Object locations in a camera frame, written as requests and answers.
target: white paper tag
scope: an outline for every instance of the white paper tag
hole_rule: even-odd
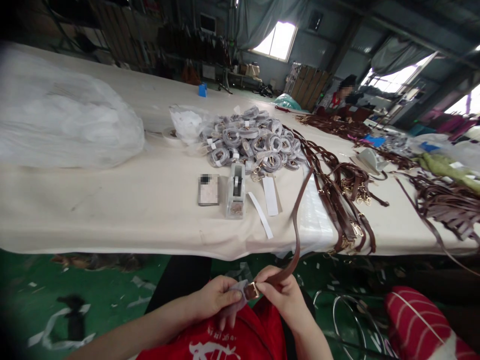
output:
[[[279,214],[277,205],[277,193],[275,192],[274,178],[262,177],[263,191],[265,191],[266,211],[268,216],[276,216]]]
[[[255,209],[258,212],[258,215],[260,216],[260,221],[261,221],[261,223],[263,225],[263,228],[265,229],[265,232],[266,232],[266,237],[268,239],[273,239],[274,234],[272,233],[272,229],[270,228],[269,222],[267,221],[267,218],[265,217],[265,214],[264,214],[262,208],[260,207],[260,204],[259,204],[257,198],[251,192],[249,192],[248,195],[250,196],[250,199],[253,202],[253,205],[255,206]]]
[[[460,161],[457,161],[457,162],[454,162],[454,163],[451,163],[450,166],[454,169],[458,169],[458,168],[463,168],[464,165],[460,162]]]

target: tape roll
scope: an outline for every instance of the tape roll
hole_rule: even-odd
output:
[[[183,149],[186,147],[184,142],[177,137],[177,131],[175,128],[168,127],[161,132],[165,144],[170,148]]]

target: green fabric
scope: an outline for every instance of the green fabric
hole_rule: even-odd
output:
[[[440,177],[449,177],[456,183],[469,187],[480,194],[480,183],[465,176],[471,175],[472,172],[466,168],[451,167],[450,164],[455,161],[448,156],[424,152],[413,160],[417,161],[423,169]]]

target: window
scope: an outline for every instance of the window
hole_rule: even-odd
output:
[[[374,76],[372,69],[361,82],[362,85],[370,85],[385,93],[398,93],[414,74],[418,74],[423,66],[428,64],[436,53],[425,57],[416,64],[407,66],[400,71],[386,76]]]
[[[471,93],[465,95],[455,104],[445,110],[447,114],[478,114],[480,113],[480,85],[474,88]]]
[[[252,51],[286,62],[290,56],[297,28],[288,22],[277,22],[270,34]]]

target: white cloth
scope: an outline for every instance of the white cloth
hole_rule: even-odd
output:
[[[237,105],[242,111],[257,105],[336,154],[341,162],[354,155],[351,142],[303,126],[294,115],[264,102],[223,91],[209,92],[204,98],[198,96],[196,86],[28,46],[15,47],[107,82],[135,109],[150,131],[161,132],[172,126],[168,108],[171,104],[196,106],[221,115],[232,114]],[[227,176],[228,167],[213,168],[206,158],[188,156],[182,149],[170,147],[163,138],[148,137],[147,141],[148,151],[109,170],[0,164],[0,247],[30,254],[191,254],[233,260],[251,253],[278,252],[295,243],[291,213],[304,178],[302,170],[282,169],[275,174],[283,211],[268,218],[274,235],[268,240],[249,200],[243,220],[226,220],[222,206],[197,205],[199,175]],[[402,182],[413,194],[413,187],[405,179]],[[377,255],[442,253],[393,178],[378,186],[370,185],[370,190],[390,203],[387,208],[375,201],[372,206],[359,205],[375,232]],[[261,183],[249,179],[246,191],[252,192],[266,211]],[[312,194],[311,198],[317,201],[317,207],[321,206],[318,196]],[[300,224],[306,212],[311,213],[304,201]],[[330,250],[337,234],[328,237],[328,231],[312,225],[315,221],[307,224],[300,226],[302,247]],[[465,252],[476,248],[475,241],[458,241],[451,231],[436,225],[448,249]]]

